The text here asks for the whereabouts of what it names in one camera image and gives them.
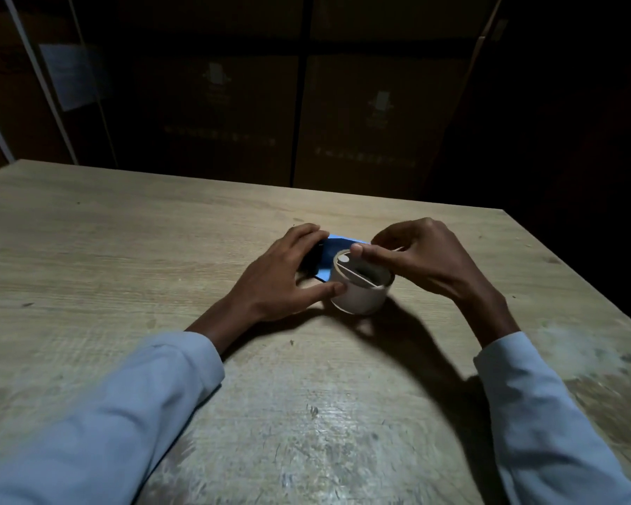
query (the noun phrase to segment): table surface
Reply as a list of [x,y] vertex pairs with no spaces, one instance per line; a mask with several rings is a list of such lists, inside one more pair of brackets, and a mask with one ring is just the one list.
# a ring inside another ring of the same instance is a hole
[[[0,457],[145,335],[183,329],[292,225],[443,220],[631,478],[631,320],[503,211],[19,161],[0,169]],[[374,320],[252,331],[138,503],[499,503],[479,347],[398,278]]]

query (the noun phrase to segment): light blue sleeve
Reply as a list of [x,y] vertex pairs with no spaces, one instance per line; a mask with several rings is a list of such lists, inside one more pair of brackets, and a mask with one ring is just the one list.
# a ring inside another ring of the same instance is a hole
[[474,364],[512,505],[631,505],[631,482],[619,461],[526,335],[495,341]]
[[0,505],[129,505],[222,382],[209,339],[148,339],[63,420],[0,466]]

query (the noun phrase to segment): dark wall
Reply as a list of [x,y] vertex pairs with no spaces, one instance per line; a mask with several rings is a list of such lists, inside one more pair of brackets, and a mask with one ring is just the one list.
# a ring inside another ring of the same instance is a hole
[[505,0],[423,198],[505,209],[631,316],[631,0]]

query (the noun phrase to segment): white cylindrical container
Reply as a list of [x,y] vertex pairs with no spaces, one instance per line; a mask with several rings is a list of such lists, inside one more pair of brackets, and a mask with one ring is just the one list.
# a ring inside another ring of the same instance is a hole
[[334,256],[329,281],[348,287],[345,294],[333,297],[332,303],[347,314],[370,315],[386,301],[395,275],[385,267],[370,264],[342,250]]

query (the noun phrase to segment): left hand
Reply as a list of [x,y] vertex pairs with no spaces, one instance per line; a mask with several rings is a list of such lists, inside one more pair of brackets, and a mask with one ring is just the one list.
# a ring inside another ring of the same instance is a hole
[[206,335],[221,353],[256,322],[277,321],[343,294],[343,283],[326,282],[300,289],[294,279],[304,256],[328,236],[329,232],[312,223],[289,229],[247,267],[229,294],[187,331]]

